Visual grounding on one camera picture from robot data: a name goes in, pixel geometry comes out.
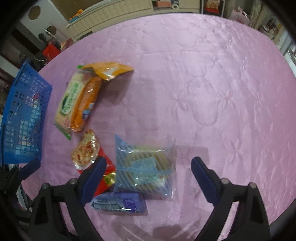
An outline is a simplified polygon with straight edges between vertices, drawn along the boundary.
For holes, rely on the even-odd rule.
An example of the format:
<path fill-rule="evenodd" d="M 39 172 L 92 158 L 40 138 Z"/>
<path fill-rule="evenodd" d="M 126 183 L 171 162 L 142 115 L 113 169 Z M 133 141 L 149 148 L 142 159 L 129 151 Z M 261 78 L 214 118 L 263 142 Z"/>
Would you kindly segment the red peanut snack bag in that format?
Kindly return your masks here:
<path fill-rule="evenodd" d="M 97 157 L 106 159 L 106 171 L 100 181 L 94 197 L 106 192 L 115 183 L 115 165 L 102 149 L 98 138 L 92 129 L 88 129 L 82 136 L 82 140 L 71 154 L 74 166 L 80 174 L 92 166 Z"/>

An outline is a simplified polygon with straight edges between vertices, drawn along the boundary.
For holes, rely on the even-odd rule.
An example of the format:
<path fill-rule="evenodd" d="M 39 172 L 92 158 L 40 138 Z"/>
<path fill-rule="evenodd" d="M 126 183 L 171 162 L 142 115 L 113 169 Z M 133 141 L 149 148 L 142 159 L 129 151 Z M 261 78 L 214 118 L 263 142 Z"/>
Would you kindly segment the purple gum pack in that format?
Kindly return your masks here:
<path fill-rule="evenodd" d="M 147 205 L 145 199 L 137 192 L 106 192 L 95 196 L 90 202 L 94 210 L 145 213 Z"/>

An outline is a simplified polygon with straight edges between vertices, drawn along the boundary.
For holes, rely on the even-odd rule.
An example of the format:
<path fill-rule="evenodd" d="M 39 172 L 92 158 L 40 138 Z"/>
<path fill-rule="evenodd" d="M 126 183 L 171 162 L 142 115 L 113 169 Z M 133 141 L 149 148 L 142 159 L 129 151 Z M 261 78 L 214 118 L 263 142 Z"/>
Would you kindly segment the blue striped wafer pack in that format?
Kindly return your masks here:
<path fill-rule="evenodd" d="M 115 191 L 172 198 L 175 177 L 173 143 L 130 144 L 115 136 Z"/>

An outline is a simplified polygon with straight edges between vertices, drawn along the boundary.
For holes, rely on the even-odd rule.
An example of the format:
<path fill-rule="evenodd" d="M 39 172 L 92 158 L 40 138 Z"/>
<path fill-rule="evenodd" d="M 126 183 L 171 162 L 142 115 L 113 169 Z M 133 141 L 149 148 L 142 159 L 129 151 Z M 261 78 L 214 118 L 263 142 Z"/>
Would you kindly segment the green label cracker pack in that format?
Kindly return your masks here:
<path fill-rule="evenodd" d="M 92 79 L 93 72 L 82 68 L 72 75 L 62 99 L 58 105 L 57 112 L 54 118 L 54 124 L 59 131 L 68 139 L 71 140 L 72 129 L 71 123 L 74 118 L 75 109 L 77 108 L 83 91 L 87 83 Z"/>

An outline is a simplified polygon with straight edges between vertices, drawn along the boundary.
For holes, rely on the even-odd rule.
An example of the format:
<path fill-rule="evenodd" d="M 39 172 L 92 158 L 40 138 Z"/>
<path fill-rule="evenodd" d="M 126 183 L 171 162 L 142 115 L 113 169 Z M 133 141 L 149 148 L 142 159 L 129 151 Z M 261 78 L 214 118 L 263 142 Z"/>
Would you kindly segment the orange sausage snack pack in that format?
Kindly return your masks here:
<path fill-rule="evenodd" d="M 102 86 L 103 79 L 101 77 L 93 77 L 86 84 L 82 93 L 78 98 L 78 102 L 74 108 L 74 114 L 71 118 L 70 128 L 73 132 L 80 132 L 91 113 L 99 90 Z"/>

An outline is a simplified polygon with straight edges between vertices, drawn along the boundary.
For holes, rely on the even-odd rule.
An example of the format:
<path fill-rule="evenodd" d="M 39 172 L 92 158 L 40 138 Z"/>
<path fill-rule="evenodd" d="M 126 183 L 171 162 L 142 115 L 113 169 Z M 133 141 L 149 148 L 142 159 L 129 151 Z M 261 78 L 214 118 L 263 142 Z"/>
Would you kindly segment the orange yellow snack pouch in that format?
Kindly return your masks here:
<path fill-rule="evenodd" d="M 91 70 L 97 76 L 101 77 L 103 80 L 110 81 L 116 78 L 117 76 L 128 73 L 134 70 L 134 68 L 116 63 L 116 62 L 99 62 L 92 63 L 82 66 L 80 69 Z"/>

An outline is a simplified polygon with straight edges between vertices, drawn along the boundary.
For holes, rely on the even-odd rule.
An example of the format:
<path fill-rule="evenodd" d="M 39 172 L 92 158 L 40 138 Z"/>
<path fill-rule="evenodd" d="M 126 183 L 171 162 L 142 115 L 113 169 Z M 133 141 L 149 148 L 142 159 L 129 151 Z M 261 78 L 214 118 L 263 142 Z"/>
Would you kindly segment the blue plastic basket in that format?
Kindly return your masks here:
<path fill-rule="evenodd" d="M 45 115 L 52 92 L 49 84 L 25 61 L 6 99 L 1 122 L 1 163 L 41 160 Z"/>

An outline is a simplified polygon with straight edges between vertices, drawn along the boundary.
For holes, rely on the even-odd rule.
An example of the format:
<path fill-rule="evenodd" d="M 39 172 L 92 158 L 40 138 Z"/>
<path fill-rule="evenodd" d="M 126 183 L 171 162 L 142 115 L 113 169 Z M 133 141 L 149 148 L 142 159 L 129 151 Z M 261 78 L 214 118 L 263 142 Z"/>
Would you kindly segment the pink quilted tablecloth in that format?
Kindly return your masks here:
<path fill-rule="evenodd" d="M 41 168 L 23 182 L 78 177 L 72 140 L 54 117 L 78 65 L 118 62 L 134 68 L 107 83 L 87 122 L 115 160 L 115 135 L 132 144 L 174 144 L 175 195 L 147 200 L 146 215 L 86 211 L 104 240 L 194 240 L 213 206 L 190 168 L 199 156 L 232 183 L 257 184 L 270 222 L 295 199 L 295 76 L 262 33 L 206 15 L 164 14 L 125 21 L 78 41 L 40 74 L 53 87 L 43 130 Z"/>

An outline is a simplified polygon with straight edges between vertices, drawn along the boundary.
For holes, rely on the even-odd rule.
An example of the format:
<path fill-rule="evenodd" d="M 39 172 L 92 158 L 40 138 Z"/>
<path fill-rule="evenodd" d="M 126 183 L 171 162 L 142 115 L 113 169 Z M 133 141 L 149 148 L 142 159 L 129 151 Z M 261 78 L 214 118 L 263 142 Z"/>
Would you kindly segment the red shopping bag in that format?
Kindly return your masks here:
<path fill-rule="evenodd" d="M 51 61 L 60 54 L 60 50 L 58 50 L 52 43 L 48 43 L 46 48 L 42 51 L 42 54 L 48 61 Z"/>

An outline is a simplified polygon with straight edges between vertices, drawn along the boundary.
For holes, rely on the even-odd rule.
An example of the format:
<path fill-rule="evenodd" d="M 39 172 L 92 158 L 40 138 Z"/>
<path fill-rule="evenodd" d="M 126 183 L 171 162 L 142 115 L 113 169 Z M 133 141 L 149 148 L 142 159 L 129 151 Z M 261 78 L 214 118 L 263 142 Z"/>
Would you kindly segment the plate of oranges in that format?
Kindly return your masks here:
<path fill-rule="evenodd" d="M 79 16 L 83 13 L 82 9 L 79 9 L 75 15 L 68 19 L 68 22 L 71 23 L 79 18 Z"/>

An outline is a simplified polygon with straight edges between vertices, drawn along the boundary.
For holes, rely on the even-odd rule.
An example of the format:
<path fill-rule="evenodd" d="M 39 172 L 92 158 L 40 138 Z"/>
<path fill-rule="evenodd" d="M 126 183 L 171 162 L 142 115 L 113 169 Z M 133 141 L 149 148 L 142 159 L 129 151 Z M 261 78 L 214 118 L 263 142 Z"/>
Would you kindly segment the pink gift bag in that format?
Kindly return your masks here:
<path fill-rule="evenodd" d="M 250 18 L 242 8 L 234 9 L 228 19 L 247 26 L 250 24 Z"/>

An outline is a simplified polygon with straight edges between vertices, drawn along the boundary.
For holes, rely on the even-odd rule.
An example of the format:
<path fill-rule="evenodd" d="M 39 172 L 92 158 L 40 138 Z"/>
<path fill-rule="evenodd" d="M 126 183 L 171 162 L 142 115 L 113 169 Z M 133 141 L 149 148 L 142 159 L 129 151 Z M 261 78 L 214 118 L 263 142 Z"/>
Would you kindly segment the white metal shelf rack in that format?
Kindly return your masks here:
<path fill-rule="evenodd" d="M 225 6 L 225 0 L 200 0 L 200 13 L 222 17 Z"/>

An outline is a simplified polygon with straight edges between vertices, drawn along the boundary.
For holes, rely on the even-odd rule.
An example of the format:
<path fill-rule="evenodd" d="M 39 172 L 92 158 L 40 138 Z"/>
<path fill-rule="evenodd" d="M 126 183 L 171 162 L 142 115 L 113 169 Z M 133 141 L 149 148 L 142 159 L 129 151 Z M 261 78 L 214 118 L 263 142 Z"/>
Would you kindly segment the cream tv cabinet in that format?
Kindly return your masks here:
<path fill-rule="evenodd" d="M 75 42 L 117 23 L 165 13 L 199 13 L 200 1 L 101 1 L 84 10 L 65 27 Z"/>

